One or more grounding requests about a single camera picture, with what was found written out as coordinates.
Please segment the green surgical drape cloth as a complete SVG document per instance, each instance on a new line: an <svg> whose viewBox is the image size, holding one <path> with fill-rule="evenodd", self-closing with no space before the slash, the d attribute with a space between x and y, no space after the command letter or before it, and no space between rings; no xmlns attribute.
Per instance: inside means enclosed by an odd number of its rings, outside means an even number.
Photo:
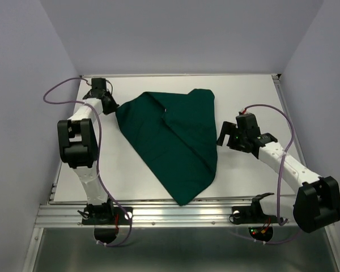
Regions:
<svg viewBox="0 0 340 272"><path fill-rule="evenodd" d="M218 153L215 95L144 92L122 104L116 118L122 135L180 206L215 179Z"/></svg>

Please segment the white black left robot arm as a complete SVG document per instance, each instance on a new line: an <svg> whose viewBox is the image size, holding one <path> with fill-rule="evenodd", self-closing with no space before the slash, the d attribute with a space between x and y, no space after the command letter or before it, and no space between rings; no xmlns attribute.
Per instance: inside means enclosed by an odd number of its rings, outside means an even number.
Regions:
<svg viewBox="0 0 340 272"><path fill-rule="evenodd" d="M108 83L104 78L91 79L91 89L83 96L78 110L57 123L61 160L78 176L87 196L86 207L78 211L86 225L108 224L114 219L113 203L97 171L100 147L94 129L97 116L114 113L119 107Z"/></svg>

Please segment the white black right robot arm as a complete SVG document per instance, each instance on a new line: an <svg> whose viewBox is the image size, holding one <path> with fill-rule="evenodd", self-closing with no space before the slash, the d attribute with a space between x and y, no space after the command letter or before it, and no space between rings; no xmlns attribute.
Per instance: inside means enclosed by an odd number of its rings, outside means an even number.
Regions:
<svg viewBox="0 0 340 272"><path fill-rule="evenodd" d="M311 233L340 221L339 184L331 176L322 177L287 153L270 133L261 133L252 113L240 114L236 122L223 122L217 144L252 154L265 163L294 191L294 196L264 193L252 198L249 206L235 206L229 219L233 224L294 221Z"/></svg>

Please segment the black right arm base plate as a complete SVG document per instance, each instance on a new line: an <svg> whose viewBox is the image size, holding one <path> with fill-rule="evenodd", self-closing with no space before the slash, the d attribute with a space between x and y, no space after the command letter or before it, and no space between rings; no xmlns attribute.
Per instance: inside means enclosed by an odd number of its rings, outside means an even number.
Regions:
<svg viewBox="0 0 340 272"><path fill-rule="evenodd" d="M252 208L251 206L234 206L229 216L229 221L235 225L239 224L263 224L276 223L277 217L274 215L265 215L262 210Z"/></svg>

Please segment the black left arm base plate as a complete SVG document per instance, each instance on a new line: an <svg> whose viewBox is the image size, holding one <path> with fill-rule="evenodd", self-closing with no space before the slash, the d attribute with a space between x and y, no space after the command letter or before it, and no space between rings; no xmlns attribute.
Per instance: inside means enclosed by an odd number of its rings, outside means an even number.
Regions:
<svg viewBox="0 0 340 272"><path fill-rule="evenodd" d="M97 217L82 218L81 224L84 226L104 226L104 225L117 225L129 226L130 221L125 212L119 207L115 207L111 214L103 214Z"/></svg>

